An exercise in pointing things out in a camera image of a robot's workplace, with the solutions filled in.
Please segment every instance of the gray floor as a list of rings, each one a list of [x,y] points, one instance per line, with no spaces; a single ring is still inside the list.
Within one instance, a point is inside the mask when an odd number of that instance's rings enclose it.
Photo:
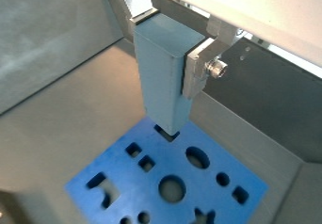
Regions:
[[[85,223],[63,186],[143,117],[131,54],[119,42],[0,118],[0,189],[30,223]]]
[[[121,40],[1,116],[0,189],[30,223],[85,223],[63,186],[143,115],[133,46]],[[248,223],[271,223],[302,160],[203,93],[191,119],[268,184]]]

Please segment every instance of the bolt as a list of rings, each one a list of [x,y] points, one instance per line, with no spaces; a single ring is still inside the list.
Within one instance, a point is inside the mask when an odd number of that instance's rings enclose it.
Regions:
[[[226,74],[227,65],[223,61],[215,58],[204,65],[207,74],[214,78],[220,78]]]

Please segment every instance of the circular hole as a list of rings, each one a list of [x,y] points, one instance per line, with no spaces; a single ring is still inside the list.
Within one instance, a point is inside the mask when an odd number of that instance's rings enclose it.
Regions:
[[[169,202],[176,203],[179,202],[185,194],[185,186],[183,180],[173,175],[165,176],[160,180],[159,184],[159,193],[161,198]]]
[[[141,224],[149,223],[149,215],[144,212],[139,213],[137,220],[139,220],[139,223],[141,223]]]
[[[228,179],[228,176],[224,174],[224,173],[219,173],[216,175],[216,183],[220,185],[220,186],[227,186],[228,183],[230,183],[230,179]]]
[[[208,168],[209,161],[207,155],[199,148],[188,147],[185,149],[185,158],[196,168]]]
[[[119,222],[119,224],[131,224],[132,221],[129,220],[129,218],[123,218],[121,221]]]

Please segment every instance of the white panel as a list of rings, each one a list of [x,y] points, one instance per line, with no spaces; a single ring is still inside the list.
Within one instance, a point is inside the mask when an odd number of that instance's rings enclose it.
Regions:
[[[183,0],[322,66],[322,0]]]

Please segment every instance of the cutout shape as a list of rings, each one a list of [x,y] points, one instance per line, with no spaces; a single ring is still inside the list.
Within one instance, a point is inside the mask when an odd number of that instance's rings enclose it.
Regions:
[[[155,161],[149,158],[148,155],[145,155],[140,160],[139,160],[139,166],[141,169],[148,172],[152,167],[156,165]]]
[[[209,161],[205,153],[196,147],[185,149],[185,158],[189,164],[196,168],[208,168]]]
[[[125,151],[127,151],[127,153],[129,154],[129,156],[131,156],[132,158],[135,158],[135,157],[139,155],[139,153],[141,152],[141,148],[140,148],[140,146],[137,145],[137,143],[133,142],[133,143],[125,148]]]
[[[101,172],[91,179],[85,185],[88,189],[100,188],[103,190],[104,198],[100,206],[103,209],[107,209],[119,197],[119,192],[115,185],[107,180]]]
[[[240,186],[235,188],[231,196],[239,204],[244,204],[247,202],[248,193]]]
[[[185,195],[185,185],[183,180],[168,175],[160,180],[159,184],[160,197],[169,203],[177,203]]]
[[[140,224],[148,224],[149,223],[149,215],[145,212],[139,213],[137,221]]]
[[[227,185],[228,185],[230,179],[228,179],[227,174],[224,174],[224,173],[220,172],[220,173],[216,175],[216,183],[218,183],[220,186],[227,186]]]
[[[177,132],[175,135],[168,135],[164,130],[159,127],[159,125],[155,125],[155,130],[157,131],[157,133],[160,134],[160,136],[165,139],[167,142],[172,142],[176,137],[179,136],[180,132]]]
[[[195,209],[196,220],[192,224],[214,224],[215,223],[215,212],[211,211],[204,214],[197,208]]]
[[[120,220],[119,224],[132,224],[132,221],[128,217],[125,217]]]

